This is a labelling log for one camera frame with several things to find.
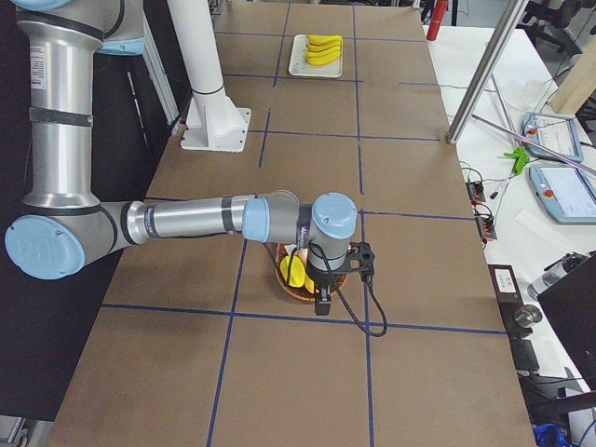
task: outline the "white plate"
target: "white plate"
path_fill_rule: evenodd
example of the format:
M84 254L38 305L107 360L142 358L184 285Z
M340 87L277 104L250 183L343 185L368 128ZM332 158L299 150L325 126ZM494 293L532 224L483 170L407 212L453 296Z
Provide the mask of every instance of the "white plate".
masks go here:
M290 68L288 71L292 76L302 77L339 77L342 75L342 65L344 63L344 49L339 59L316 67L306 62L305 51L308 45L308 35L297 34L294 36L294 43L291 47Z

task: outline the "blue joint cap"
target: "blue joint cap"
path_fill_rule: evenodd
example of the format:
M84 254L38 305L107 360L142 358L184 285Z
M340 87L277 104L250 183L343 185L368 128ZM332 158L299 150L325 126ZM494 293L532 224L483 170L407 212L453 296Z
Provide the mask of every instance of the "blue joint cap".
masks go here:
M313 221L318 229L335 239L348 239L356 231L358 210L352 199L329 193L313 203Z
M265 198L248 200L242 213L242 236L248 240L266 242L270 225L269 202Z
M130 40L106 40L98 53L112 56L139 56L145 50L145 38Z
M60 279L85 265L81 242L49 217L20 217L7 229L4 243L12 262L34 278Z
M12 3L30 11L50 11L71 3L71 0L11 0Z

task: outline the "black band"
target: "black band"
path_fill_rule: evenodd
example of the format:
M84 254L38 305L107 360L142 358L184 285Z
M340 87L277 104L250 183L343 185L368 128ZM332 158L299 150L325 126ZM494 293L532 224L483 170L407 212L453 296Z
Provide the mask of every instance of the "black band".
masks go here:
M86 216L98 212L101 206L96 205L94 207L85 208L47 208L23 203L22 208L25 212L37 214L39 216Z
M155 214L156 205L147 205L147 208L145 208L144 217L145 230L147 231L147 235L149 235L151 239L160 239L161 236L159 235L159 233L157 233L156 230L156 220L154 219Z
M114 26L105 32L104 39L107 39L120 28L122 21L124 20L125 4L124 0L120 0L120 12L118 12L118 18L115 20Z
M203 93L202 91L196 91L194 88L192 88L192 90L199 95L213 95L213 94L217 93L218 91L220 91L222 88L224 88L224 84L222 84L222 86L219 87L217 90L208 91L207 93Z
M33 12L33 11L17 11L17 22L19 21L38 21L47 25L60 26L67 30L77 31L96 38L97 40L103 40L103 31L98 30L92 26L81 23L80 21L65 19L64 17L52 16L45 12Z
M118 241L118 227L115 225L114 218L112 217L112 214L110 214L106 208L100 207L100 212L103 213L103 215L105 215L105 217L107 217L108 221L110 221L110 224L112 224L112 231L113 231L113 235L114 235L114 237L112 239L112 247L110 247L110 250L108 250L107 253L105 253L105 254L110 254L112 252L112 250L114 249L116 242Z
M29 119L32 123L65 124L80 128L93 127L93 115L73 114L40 107L29 107Z
M301 203L298 209L298 220L296 221L296 246L298 250L308 248L310 239L310 217L313 213L313 206L309 203Z
M233 235L236 230L232 220L232 197L222 197L222 222L223 229L228 235Z
M139 245L132 239L132 236L129 232L128 216L132 203L133 202L127 203L124 207L122 207L122 210L120 211L120 229L122 230L122 236L124 236L124 239L126 239L130 245Z

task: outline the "wicker basket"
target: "wicker basket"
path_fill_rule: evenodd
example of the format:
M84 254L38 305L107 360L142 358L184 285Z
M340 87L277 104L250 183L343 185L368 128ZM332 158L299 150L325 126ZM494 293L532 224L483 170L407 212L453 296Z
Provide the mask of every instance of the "wicker basket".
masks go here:
M283 244L278 244L276 247L276 264L279 265L281 260L286 257L288 253L286 252L285 246ZM300 263L300 259L296 257L294 262ZM313 295L310 291L305 289L304 287L296 288L287 286L284 279L279 274L278 269L275 269L276 272L276 280L278 281L279 287L283 289L288 295L296 298L297 300L303 301L305 303L314 303L315 302L315 295ZM347 275L340 275L337 278L337 285L340 289L344 287L345 280L347 279ZM332 291L332 296L335 295L337 291Z

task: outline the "yellow fruit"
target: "yellow fruit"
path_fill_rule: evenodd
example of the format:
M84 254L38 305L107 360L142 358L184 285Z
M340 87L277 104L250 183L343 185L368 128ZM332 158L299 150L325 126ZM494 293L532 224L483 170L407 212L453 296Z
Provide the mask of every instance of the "yellow fruit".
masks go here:
M310 65L315 65L315 66L327 65L328 63L337 61L341 54L342 54L342 52L340 50L336 49L333 53L330 53L326 56L321 56L321 57L317 57L317 58L306 57L306 61Z
M308 44L308 51L312 51L314 53L319 53L320 51L324 51L329 48L341 46L342 41L332 40L331 42L323 45L312 45Z
M308 43L310 45L325 45L329 44L330 42L341 42L343 40L341 35L315 35L309 34L308 35Z
M297 256L291 261L290 279L288 279L288 267L290 266L290 256L286 256L279 263L279 270L283 278L291 287L302 287L305 284L306 269Z
M305 288L311 293L315 293L315 281L313 281L309 275L305 278Z
M331 47L328 49L325 49L323 51L319 51L319 52L314 52L314 51L307 51L305 53L306 58L322 58L323 56L327 56L328 54L333 54L335 51L341 51L339 45L336 45L335 47Z

